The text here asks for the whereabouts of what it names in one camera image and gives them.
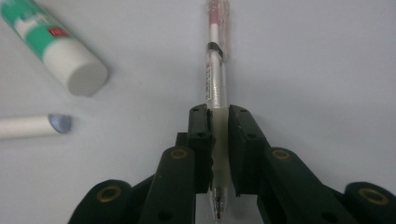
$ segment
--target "red label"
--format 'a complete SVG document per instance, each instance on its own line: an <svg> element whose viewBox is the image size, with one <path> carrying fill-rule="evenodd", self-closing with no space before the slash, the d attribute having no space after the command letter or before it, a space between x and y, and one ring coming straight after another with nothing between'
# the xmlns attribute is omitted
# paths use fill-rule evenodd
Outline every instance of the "red label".
<svg viewBox="0 0 396 224"><path fill-rule="evenodd" d="M61 27L51 27L49 28L49 33L53 37L62 37L62 36L69 36L66 30L62 29Z"/></svg>

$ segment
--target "clear plastic pen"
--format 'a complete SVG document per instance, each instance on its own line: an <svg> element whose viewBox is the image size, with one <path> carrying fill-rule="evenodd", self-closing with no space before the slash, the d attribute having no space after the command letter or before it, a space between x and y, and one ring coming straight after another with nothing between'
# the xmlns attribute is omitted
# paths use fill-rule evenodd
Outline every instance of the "clear plastic pen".
<svg viewBox="0 0 396 224"><path fill-rule="evenodd" d="M224 62L228 51L229 3L227 0L208 0L209 41L206 63L206 104L212 111L212 132L216 139L212 150L213 180L210 202L215 223L223 220L230 185L228 162L228 104Z"/></svg>

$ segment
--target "black band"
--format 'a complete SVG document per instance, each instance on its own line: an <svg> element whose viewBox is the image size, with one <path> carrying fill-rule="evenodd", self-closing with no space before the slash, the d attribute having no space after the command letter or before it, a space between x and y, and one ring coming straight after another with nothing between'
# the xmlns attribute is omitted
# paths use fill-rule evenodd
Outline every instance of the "black band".
<svg viewBox="0 0 396 224"><path fill-rule="evenodd" d="M224 59L223 51L221 50L220 46L215 42L209 42L207 44L207 50L214 50L217 52L221 59Z"/></svg>

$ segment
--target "brass screw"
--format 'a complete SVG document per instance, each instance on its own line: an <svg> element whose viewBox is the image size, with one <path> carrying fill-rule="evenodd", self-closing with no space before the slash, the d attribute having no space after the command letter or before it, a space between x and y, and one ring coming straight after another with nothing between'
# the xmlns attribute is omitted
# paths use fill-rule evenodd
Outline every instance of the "brass screw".
<svg viewBox="0 0 396 224"><path fill-rule="evenodd" d="M121 195L121 189L117 185L110 185L101 189L96 194L96 199L101 203L109 203Z"/></svg>
<svg viewBox="0 0 396 224"><path fill-rule="evenodd" d="M359 189L359 194L370 203L377 205L387 205L389 203L388 197L375 189Z"/></svg>
<svg viewBox="0 0 396 224"><path fill-rule="evenodd" d="M175 149L171 152L171 157L175 160L180 160L187 157L187 151L181 148Z"/></svg>
<svg viewBox="0 0 396 224"><path fill-rule="evenodd" d="M291 155L289 152L277 149L273 151L273 156L280 161L289 161L291 159Z"/></svg>

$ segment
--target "glue stick cap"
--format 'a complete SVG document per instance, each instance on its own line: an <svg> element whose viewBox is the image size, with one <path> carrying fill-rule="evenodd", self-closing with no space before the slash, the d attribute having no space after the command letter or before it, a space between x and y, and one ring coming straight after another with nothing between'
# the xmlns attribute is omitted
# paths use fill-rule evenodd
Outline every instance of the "glue stick cap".
<svg viewBox="0 0 396 224"><path fill-rule="evenodd" d="M91 95L107 80L105 66L75 38L65 38L49 45L42 60L74 95Z"/></svg>

